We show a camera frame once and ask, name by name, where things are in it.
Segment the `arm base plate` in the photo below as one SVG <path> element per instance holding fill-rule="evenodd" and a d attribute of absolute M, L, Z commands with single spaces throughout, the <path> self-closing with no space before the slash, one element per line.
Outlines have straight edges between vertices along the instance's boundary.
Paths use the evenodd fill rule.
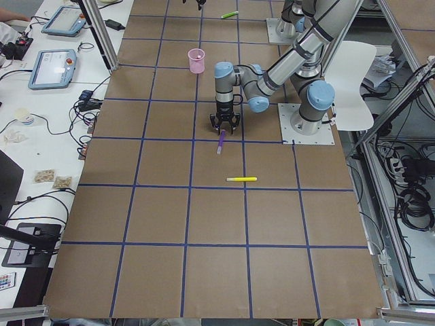
<path fill-rule="evenodd" d="M 297 19 L 296 24 L 281 18 L 267 18 L 266 27 L 269 43 L 290 45 L 305 30 L 305 17 Z"/>
<path fill-rule="evenodd" d="M 281 138 L 284 145 L 334 145 L 332 127 L 328 123 L 328 115 L 320 121 L 308 122 L 302 119 L 300 104 L 279 103 L 279 121 Z"/>

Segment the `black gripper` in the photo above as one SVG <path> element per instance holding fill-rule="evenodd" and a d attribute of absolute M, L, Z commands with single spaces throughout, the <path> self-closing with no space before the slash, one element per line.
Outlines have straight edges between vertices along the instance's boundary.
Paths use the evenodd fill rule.
<path fill-rule="evenodd" d="M 231 134 L 234 134 L 234 131 L 238 128 L 241 121 L 241 114 L 235 113 L 233 107 L 233 101 L 225 103 L 218 101 L 216 103 L 216 113 L 209 116 L 211 125 L 213 129 L 217 131 L 218 135 L 220 135 L 220 131 L 222 130 L 222 124 L 224 122 L 229 124 Z"/>

